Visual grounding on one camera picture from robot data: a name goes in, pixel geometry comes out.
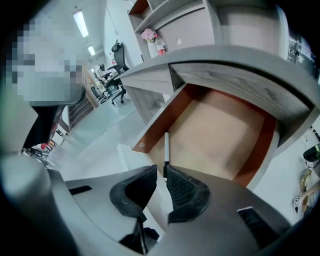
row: ceiling light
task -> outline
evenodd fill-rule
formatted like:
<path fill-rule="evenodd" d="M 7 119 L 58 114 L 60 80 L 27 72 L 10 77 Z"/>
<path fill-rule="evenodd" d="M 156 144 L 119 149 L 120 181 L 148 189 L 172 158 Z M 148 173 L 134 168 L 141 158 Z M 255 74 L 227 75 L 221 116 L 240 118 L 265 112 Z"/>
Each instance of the ceiling light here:
<path fill-rule="evenodd" d="M 83 37 L 86 37 L 89 35 L 88 33 L 88 30 L 87 30 L 87 27 L 86 27 L 86 23 L 85 23 L 85 19 L 84 19 L 84 15 L 82 14 L 82 11 L 81 10 L 78 10 L 76 11 L 74 14 L 73 14 L 73 18 L 75 20 L 75 23 L 77 24 L 80 32 L 81 32 L 81 35 Z"/>
<path fill-rule="evenodd" d="M 92 47 L 92 45 L 88 47 L 88 50 L 89 50 L 89 52 L 91 53 L 92 56 L 96 54 L 94 48 Z"/>

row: flower vase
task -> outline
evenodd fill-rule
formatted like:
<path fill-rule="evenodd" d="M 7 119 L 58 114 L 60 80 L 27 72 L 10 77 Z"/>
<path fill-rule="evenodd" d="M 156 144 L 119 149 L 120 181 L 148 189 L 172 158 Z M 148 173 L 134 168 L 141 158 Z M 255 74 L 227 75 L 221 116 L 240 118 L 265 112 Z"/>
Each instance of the flower vase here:
<path fill-rule="evenodd" d="M 147 42 L 147 44 L 148 44 L 150 57 L 151 58 L 157 57 L 158 51 L 157 51 L 156 44 L 154 42 Z"/>

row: vent grille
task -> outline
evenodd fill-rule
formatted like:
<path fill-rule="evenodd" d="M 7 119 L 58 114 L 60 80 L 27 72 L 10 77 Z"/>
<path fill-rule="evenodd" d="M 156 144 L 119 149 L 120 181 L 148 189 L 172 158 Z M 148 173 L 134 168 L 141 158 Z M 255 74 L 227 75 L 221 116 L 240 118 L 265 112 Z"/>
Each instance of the vent grille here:
<path fill-rule="evenodd" d="M 271 229 L 252 207 L 239 209 L 237 213 L 240 215 L 261 249 L 279 238 L 279 235 Z"/>
<path fill-rule="evenodd" d="M 90 56 L 89 58 L 87 58 L 87 61 L 90 64 L 93 64 L 94 62 L 97 62 L 99 59 L 104 58 L 104 57 L 105 57 L 105 52 L 103 50 L 96 51 L 95 55 Z"/>

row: black vent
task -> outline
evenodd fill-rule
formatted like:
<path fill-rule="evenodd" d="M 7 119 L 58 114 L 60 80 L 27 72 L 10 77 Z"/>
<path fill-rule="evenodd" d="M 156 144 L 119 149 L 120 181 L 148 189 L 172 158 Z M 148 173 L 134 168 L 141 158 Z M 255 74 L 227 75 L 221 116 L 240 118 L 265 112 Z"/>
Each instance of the black vent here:
<path fill-rule="evenodd" d="M 278 234 L 269 227 L 252 207 L 240 209 L 237 212 L 261 249 L 279 238 Z"/>
<path fill-rule="evenodd" d="M 92 188 L 88 185 L 86 186 L 80 186 L 80 187 L 75 187 L 75 188 L 70 188 L 69 192 L 71 193 L 71 195 L 76 195 L 76 194 L 80 194 L 86 191 L 92 190 Z"/>
<path fill-rule="evenodd" d="M 173 210 L 188 203 L 196 193 L 196 186 L 176 172 L 167 173 L 166 186 L 170 192 Z"/>

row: office chair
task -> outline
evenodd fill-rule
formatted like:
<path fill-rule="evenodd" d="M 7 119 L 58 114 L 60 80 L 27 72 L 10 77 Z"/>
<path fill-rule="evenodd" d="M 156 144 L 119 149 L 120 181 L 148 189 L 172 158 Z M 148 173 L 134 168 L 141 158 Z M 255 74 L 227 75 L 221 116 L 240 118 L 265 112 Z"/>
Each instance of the office chair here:
<path fill-rule="evenodd" d="M 97 89 L 94 86 L 91 86 L 91 91 L 93 92 L 94 96 L 96 96 L 98 101 L 101 100 L 100 104 L 105 103 L 107 101 L 107 97 L 105 97 L 104 94 L 99 95 L 99 93 L 97 92 Z"/>
<path fill-rule="evenodd" d="M 113 65 L 109 67 L 107 70 L 115 69 L 118 75 L 121 74 L 121 69 L 124 69 L 124 71 L 127 71 L 129 68 L 126 65 L 125 62 L 125 49 L 124 45 L 122 43 L 118 43 L 118 40 L 115 41 L 115 44 L 112 46 L 111 51 L 114 53 L 114 59 L 116 61 L 116 65 Z M 112 98 L 111 103 L 114 105 L 115 98 L 121 97 L 121 103 L 124 103 L 123 97 L 127 93 L 126 89 L 121 83 L 120 79 L 117 79 L 117 77 L 114 77 L 110 79 L 107 83 L 105 83 L 104 88 L 108 88 L 110 86 L 115 86 L 115 87 L 121 87 L 121 92 L 119 92 L 115 97 Z"/>

